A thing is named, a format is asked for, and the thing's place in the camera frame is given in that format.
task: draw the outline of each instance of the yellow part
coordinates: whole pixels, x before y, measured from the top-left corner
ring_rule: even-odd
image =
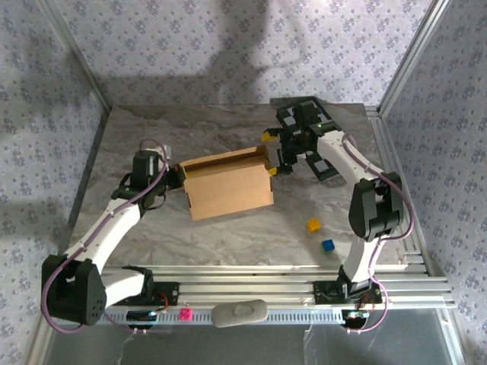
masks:
[[[313,219],[310,219],[307,224],[306,224],[306,228],[307,228],[307,231],[309,233],[314,233],[314,232],[317,232],[318,230],[320,230],[321,228],[321,223],[319,220],[317,220],[316,218],[313,218]]]
[[[274,141],[275,139],[277,139],[277,137],[270,135],[269,132],[264,132],[262,135],[262,142]]]

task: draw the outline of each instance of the cardboard box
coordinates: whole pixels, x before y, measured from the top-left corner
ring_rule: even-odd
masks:
[[[194,221],[274,204],[265,146],[200,157],[180,166]]]

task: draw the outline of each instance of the table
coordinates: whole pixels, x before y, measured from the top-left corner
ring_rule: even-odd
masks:
[[[359,150],[380,166],[374,135],[362,104],[324,105]],[[156,138],[172,148],[171,163],[261,144],[268,127],[279,126],[278,105],[124,106],[107,122],[71,244],[79,240],[106,208],[112,191],[131,171],[138,142]],[[277,164],[277,141],[268,145]],[[352,186],[341,176],[319,182],[304,161],[290,176],[273,180],[270,207],[192,221],[182,189],[167,193],[164,206],[149,211],[122,239],[108,265],[320,265],[338,268],[354,234],[348,212]],[[318,218],[322,230],[309,234],[306,223]],[[325,254],[322,241],[336,249]],[[388,243],[379,263],[396,264],[402,243]]]

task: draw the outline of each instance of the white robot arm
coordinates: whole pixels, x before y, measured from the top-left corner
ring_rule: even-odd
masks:
[[[164,146],[164,154],[169,149]],[[126,266],[101,276],[103,267],[125,234],[154,207],[156,196],[181,187],[179,165],[162,163],[162,150],[137,151],[132,172],[113,192],[107,209],[94,226],[62,255],[50,255],[43,263],[41,308],[49,324],[56,317],[93,325],[108,306],[128,297],[152,298],[150,270]]]
[[[278,109],[277,119],[282,128],[267,129],[263,135],[263,141],[280,139],[277,174],[291,173],[297,157],[304,156],[319,180],[339,173],[354,186],[349,223],[356,238],[340,268],[338,286],[345,299],[363,293],[372,285],[374,271],[369,268],[373,253],[377,257],[382,248],[378,240],[403,221],[400,195],[380,177],[401,189],[400,177],[367,160],[314,97]]]

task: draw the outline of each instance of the wall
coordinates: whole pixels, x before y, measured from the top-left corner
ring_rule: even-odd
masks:
[[[0,4],[0,363],[20,363],[40,266],[68,242],[100,112],[36,2]]]
[[[387,116],[428,248],[487,363],[487,4],[452,0]]]
[[[114,104],[377,105],[430,0],[56,0]]]

